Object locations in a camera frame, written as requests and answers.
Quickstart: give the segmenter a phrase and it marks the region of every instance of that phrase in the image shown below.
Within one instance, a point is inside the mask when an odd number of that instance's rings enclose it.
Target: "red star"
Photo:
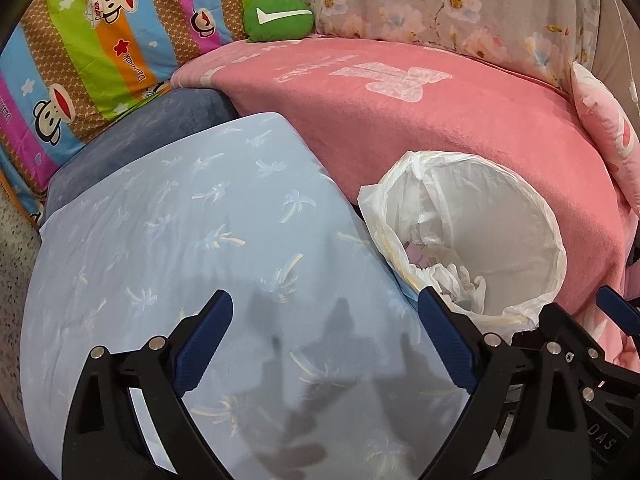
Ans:
[[[113,47],[113,51],[116,56],[121,56],[129,51],[129,41],[120,40],[116,46]]]

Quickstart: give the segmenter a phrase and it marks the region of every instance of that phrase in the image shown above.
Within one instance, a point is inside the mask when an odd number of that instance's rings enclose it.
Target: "blue cushion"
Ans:
[[[217,90],[180,88],[154,99],[109,127],[56,172],[45,218],[141,156],[237,118],[229,98]]]

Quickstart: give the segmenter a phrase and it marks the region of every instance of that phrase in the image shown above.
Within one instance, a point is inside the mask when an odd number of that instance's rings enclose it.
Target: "white cord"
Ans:
[[[640,105],[638,105],[638,90],[636,89],[636,82],[634,80],[634,68],[631,65],[631,52],[629,51],[629,42],[626,40],[625,25],[622,21],[622,14],[620,13],[620,6],[618,5],[618,0],[613,0],[613,2],[616,4],[618,19],[620,20],[620,28],[622,29],[622,37],[625,40],[626,58],[629,61],[629,73],[631,74],[631,83],[629,84],[629,93],[631,94],[631,100],[636,104],[636,109],[638,110],[638,116],[640,117]]]

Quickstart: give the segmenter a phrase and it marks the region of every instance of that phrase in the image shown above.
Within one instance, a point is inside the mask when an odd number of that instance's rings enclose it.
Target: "white check mark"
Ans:
[[[311,10],[284,10],[283,12],[271,12],[266,14],[262,9],[256,7],[255,11],[258,14],[258,23],[272,22],[273,20],[279,20],[280,18],[288,18],[289,16],[299,16],[300,14],[312,14]]]

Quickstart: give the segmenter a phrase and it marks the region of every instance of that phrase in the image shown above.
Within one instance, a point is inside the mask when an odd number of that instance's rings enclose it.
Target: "blue gripper pad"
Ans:
[[[640,311],[627,303],[609,285],[596,293],[596,305],[628,336],[640,335]]]
[[[472,394],[478,386],[474,355],[465,340],[427,288],[418,296],[418,316],[442,359],[453,383]]]
[[[231,324],[234,305],[224,291],[175,358],[173,387],[178,397],[196,389]]]

